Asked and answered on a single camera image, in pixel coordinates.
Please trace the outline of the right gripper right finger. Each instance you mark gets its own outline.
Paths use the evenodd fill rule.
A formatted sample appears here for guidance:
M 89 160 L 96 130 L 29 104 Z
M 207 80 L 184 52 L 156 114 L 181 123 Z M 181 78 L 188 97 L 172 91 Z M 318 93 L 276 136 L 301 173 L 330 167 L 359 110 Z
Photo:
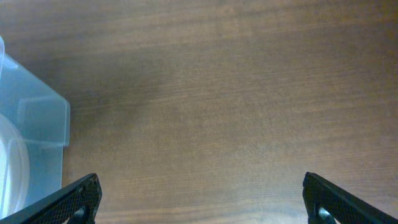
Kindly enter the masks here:
M 397 223 L 396 218 L 313 172 L 305 174 L 302 196 L 309 223 Z

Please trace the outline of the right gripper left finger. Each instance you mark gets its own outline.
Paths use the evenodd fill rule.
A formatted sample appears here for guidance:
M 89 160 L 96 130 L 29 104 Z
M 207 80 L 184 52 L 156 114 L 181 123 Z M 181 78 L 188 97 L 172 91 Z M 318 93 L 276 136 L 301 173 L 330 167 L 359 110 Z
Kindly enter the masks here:
M 98 176 L 88 174 L 1 220 L 1 224 L 94 223 L 102 198 Z

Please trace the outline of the cream white cup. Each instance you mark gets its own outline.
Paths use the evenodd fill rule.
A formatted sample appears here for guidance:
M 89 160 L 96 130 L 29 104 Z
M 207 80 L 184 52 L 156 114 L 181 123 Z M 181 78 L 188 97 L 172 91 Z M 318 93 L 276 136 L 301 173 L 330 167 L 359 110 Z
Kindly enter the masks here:
M 27 146 L 19 130 L 1 116 L 1 218 L 24 208 L 30 179 Z

